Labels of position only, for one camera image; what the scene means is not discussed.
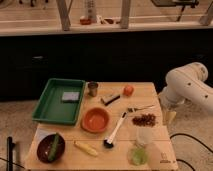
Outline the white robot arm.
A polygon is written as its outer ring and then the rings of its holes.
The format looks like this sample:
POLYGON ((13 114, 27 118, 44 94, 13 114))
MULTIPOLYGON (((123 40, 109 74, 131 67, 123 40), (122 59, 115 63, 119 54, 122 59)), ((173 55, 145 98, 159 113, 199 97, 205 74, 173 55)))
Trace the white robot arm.
POLYGON ((164 125, 172 122, 176 116, 175 108, 185 100, 213 114, 213 88, 205 84, 207 78, 208 70, 200 62, 174 68, 166 74, 166 86, 158 94, 164 125))

